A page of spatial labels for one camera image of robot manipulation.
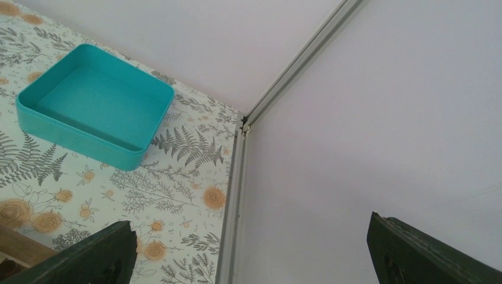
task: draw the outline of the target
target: white wall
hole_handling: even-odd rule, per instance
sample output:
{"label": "white wall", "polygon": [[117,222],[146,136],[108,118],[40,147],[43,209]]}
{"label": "white wall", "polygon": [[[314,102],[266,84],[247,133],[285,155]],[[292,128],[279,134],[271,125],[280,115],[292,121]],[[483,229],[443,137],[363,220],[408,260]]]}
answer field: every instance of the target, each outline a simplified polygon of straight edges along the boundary
{"label": "white wall", "polygon": [[247,112],[341,0],[17,0]]}
{"label": "white wall", "polygon": [[371,0],[251,132],[237,283],[377,283],[372,211],[502,270],[501,28]]}

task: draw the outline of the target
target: white panel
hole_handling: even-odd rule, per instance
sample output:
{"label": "white panel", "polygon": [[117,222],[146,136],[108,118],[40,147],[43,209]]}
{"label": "white panel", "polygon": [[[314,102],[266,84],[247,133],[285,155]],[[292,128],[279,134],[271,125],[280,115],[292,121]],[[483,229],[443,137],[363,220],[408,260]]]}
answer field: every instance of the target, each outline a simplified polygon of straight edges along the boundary
{"label": "white panel", "polygon": [[502,269],[502,1],[372,0],[248,139],[237,283],[378,283],[372,211]]}
{"label": "white panel", "polygon": [[249,111],[342,0],[18,0]]}

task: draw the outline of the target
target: turquoise tray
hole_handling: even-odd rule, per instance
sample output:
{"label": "turquoise tray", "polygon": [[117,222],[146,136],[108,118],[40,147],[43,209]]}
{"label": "turquoise tray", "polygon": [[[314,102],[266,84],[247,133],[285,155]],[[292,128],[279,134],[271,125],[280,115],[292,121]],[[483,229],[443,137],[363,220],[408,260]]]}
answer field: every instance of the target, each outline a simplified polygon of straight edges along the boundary
{"label": "turquoise tray", "polygon": [[121,170],[136,169],[174,90],[90,44],[21,91],[23,131]]}

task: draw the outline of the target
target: table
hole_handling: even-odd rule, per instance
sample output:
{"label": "table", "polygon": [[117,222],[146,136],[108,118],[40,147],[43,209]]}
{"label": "table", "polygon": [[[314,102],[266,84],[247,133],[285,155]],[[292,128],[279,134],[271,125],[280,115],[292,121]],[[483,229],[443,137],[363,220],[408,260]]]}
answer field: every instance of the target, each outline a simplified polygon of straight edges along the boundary
{"label": "table", "polygon": [[[78,44],[171,84],[141,164],[123,172],[24,134],[17,93]],[[138,235],[132,283],[214,283],[238,113],[22,5],[0,2],[0,224],[61,251],[119,220]]]}

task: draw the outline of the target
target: metal frame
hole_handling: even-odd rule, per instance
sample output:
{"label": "metal frame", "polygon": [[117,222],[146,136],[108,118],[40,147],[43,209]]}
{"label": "metal frame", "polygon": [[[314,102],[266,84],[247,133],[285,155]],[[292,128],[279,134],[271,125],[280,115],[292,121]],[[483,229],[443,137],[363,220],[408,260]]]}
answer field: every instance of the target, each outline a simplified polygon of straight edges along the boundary
{"label": "metal frame", "polygon": [[240,244],[240,229],[242,228],[242,209],[244,204],[247,144],[246,137],[250,135],[252,125],[257,123],[275,102],[293,85],[298,77],[308,68],[331,42],[347,22],[369,0],[343,0],[333,11],[324,24],[308,41],[305,47],[272,84],[260,101],[247,116],[239,113],[239,121],[235,136],[232,157],[229,189],[227,192],[226,216],[221,235],[220,255],[216,273],[216,284],[238,283],[236,250]]}

